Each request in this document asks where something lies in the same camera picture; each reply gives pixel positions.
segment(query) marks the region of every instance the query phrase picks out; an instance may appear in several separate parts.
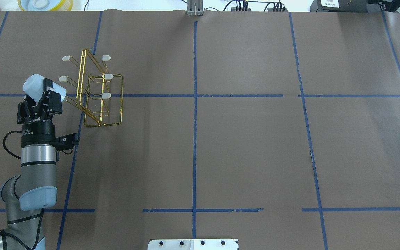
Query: yellow rimmed container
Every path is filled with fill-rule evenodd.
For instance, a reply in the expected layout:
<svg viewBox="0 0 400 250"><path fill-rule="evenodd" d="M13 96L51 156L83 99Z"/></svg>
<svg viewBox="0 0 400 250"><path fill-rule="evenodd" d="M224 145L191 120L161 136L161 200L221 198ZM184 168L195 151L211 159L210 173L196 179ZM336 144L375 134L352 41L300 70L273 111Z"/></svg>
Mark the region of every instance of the yellow rimmed container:
<svg viewBox="0 0 400 250"><path fill-rule="evenodd" d="M73 0L18 0L23 11L70 11Z"/></svg>

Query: gray metal bracket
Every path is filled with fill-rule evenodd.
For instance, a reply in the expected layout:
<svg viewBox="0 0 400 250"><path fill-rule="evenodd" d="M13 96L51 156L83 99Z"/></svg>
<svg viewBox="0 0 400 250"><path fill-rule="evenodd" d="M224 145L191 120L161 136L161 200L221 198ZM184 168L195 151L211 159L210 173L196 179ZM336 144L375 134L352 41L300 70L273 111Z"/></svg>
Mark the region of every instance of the gray metal bracket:
<svg viewBox="0 0 400 250"><path fill-rule="evenodd" d="M203 0L187 0L187 15L188 16L203 16Z"/></svg>

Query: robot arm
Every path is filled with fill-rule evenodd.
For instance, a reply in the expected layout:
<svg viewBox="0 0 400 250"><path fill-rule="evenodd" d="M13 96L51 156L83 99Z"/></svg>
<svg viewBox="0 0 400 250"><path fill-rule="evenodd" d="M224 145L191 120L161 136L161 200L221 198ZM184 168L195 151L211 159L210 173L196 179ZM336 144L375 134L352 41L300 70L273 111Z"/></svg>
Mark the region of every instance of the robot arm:
<svg viewBox="0 0 400 250"><path fill-rule="evenodd" d="M31 92L32 86L38 84L40 94ZM0 189L7 214L7 229L0 231L0 250L45 250L42 219L44 209L54 206L57 200L58 151L73 149L80 141L75 133L55 137L52 118L62 113L62 87L33 75L23 90L26 97L18 105L16 120L23 125L21 174L10 178Z"/></svg>

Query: white bracket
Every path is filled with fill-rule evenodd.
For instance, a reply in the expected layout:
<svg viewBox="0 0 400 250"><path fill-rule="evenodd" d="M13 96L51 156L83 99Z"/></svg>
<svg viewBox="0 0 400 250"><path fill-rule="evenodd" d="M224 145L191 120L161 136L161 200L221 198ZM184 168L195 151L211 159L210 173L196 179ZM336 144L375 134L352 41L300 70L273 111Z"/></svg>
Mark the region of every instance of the white bracket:
<svg viewBox="0 0 400 250"><path fill-rule="evenodd" d="M188 16L203 16L203 0L187 0L187 15Z"/></svg>
<svg viewBox="0 0 400 250"><path fill-rule="evenodd" d="M148 250L238 250L237 239L151 240Z"/></svg>

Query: white label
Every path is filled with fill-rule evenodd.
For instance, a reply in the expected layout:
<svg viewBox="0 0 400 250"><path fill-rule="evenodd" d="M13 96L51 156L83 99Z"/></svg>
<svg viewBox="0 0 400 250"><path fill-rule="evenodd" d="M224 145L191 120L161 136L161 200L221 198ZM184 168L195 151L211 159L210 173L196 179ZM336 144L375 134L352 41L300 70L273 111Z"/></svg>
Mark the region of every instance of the white label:
<svg viewBox="0 0 400 250"><path fill-rule="evenodd" d="M320 0L322 6L338 8L339 7L339 0Z"/></svg>

